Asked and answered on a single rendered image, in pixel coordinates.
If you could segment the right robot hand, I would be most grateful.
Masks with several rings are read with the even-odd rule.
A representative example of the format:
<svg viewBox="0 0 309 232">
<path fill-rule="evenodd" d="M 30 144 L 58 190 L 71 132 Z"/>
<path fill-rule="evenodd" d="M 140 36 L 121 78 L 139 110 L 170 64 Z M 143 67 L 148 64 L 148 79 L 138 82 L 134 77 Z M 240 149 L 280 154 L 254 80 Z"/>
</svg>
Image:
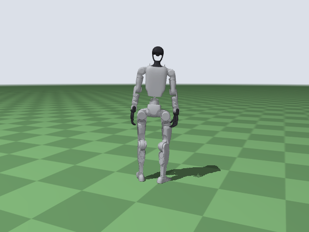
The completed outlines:
<svg viewBox="0 0 309 232">
<path fill-rule="evenodd" d="M 178 115 L 179 115 L 179 109 L 176 109 L 176 113 L 173 113 L 174 117 L 173 120 L 170 122 L 172 125 L 170 126 L 171 128 L 175 127 L 178 124 Z"/>
</svg>

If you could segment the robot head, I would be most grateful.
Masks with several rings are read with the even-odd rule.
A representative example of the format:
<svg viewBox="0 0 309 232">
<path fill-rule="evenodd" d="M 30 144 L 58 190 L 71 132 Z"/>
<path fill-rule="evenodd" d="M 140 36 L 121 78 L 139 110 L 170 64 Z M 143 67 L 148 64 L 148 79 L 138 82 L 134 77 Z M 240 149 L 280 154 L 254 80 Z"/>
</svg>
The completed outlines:
<svg viewBox="0 0 309 232">
<path fill-rule="evenodd" d="M 162 58 L 163 58 L 163 54 L 164 54 L 164 50 L 163 50 L 162 47 L 156 46 L 156 47 L 153 48 L 153 50 L 152 50 L 152 56 L 153 56 L 154 64 L 152 65 L 152 67 L 162 67 L 162 66 L 160 65 L 160 61 L 161 61 Z M 154 55 L 156 55 L 156 56 L 162 55 L 162 58 L 161 58 L 159 61 L 156 61 L 156 60 L 154 59 Z"/>
</svg>

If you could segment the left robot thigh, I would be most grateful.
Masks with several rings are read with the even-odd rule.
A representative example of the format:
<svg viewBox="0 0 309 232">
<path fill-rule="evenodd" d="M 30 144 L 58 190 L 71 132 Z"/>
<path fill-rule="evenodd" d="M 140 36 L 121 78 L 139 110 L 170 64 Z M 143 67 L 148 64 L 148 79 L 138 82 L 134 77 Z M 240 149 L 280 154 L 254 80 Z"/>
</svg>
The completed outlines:
<svg viewBox="0 0 309 232">
<path fill-rule="evenodd" d="M 145 141 L 146 120 L 147 108 L 140 109 L 137 113 L 137 132 L 141 150 L 144 150 L 147 147 L 147 142 Z"/>
</svg>

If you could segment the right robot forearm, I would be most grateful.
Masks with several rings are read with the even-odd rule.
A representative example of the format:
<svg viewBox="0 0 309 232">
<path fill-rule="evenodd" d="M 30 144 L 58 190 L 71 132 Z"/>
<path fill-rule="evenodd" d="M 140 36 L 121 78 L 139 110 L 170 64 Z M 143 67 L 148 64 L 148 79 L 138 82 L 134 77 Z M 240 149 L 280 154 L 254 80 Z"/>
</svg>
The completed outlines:
<svg viewBox="0 0 309 232">
<path fill-rule="evenodd" d="M 176 109 L 179 109 L 177 89 L 176 89 L 176 96 L 171 97 L 171 99 L 172 99 L 173 112 L 176 113 Z"/>
</svg>

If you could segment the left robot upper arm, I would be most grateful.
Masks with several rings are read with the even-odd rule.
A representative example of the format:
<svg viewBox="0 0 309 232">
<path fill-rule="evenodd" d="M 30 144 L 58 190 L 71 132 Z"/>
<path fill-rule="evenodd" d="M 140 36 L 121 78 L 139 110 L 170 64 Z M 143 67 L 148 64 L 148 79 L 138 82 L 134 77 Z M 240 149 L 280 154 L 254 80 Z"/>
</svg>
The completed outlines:
<svg viewBox="0 0 309 232">
<path fill-rule="evenodd" d="M 142 91 L 142 87 L 141 87 L 142 82 L 143 82 L 143 76 L 142 75 L 146 73 L 146 68 L 147 67 L 140 67 L 138 69 L 137 78 L 136 78 L 136 92 L 137 93 L 141 93 L 141 91 Z"/>
</svg>

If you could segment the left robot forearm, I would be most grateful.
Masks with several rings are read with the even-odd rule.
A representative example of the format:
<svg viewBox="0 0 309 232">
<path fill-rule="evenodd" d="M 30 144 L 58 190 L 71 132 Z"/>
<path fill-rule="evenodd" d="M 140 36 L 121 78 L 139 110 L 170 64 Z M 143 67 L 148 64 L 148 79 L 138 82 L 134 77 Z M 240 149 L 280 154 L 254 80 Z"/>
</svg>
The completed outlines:
<svg viewBox="0 0 309 232">
<path fill-rule="evenodd" d="M 140 95 L 138 93 L 136 93 L 136 86 L 134 86 L 131 109 L 132 109 L 133 106 L 135 106 L 136 109 L 137 109 L 137 105 L 138 105 L 138 101 L 139 101 L 139 96 Z"/>
</svg>

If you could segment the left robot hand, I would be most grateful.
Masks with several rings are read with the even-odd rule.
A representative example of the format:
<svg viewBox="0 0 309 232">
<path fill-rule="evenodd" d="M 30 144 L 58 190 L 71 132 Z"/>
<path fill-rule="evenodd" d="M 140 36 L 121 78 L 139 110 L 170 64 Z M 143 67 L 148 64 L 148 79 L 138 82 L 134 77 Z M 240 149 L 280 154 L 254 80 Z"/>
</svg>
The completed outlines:
<svg viewBox="0 0 309 232">
<path fill-rule="evenodd" d="M 131 115 L 130 115 L 130 118 L 131 118 L 131 123 L 133 124 L 133 125 L 136 125 L 134 122 L 133 122 L 133 118 L 134 118 L 134 113 L 136 112 L 136 107 L 135 106 L 133 106 L 132 107 L 132 109 L 130 110 L 131 111 Z"/>
</svg>

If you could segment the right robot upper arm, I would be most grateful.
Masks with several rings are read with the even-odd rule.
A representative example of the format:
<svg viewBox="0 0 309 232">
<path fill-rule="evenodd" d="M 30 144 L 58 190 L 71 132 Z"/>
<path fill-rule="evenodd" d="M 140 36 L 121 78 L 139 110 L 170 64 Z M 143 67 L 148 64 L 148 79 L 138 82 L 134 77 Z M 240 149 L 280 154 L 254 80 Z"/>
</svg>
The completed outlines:
<svg viewBox="0 0 309 232">
<path fill-rule="evenodd" d="M 169 85 L 170 85 L 170 89 L 169 89 L 169 94 L 171 96 L 176 95 L 176 77 L 175 77 L 175 71 L 172 69 L 168 69 L 167 68 L 167 75 L 170 77 L 169 78 Z"/>
</svg>

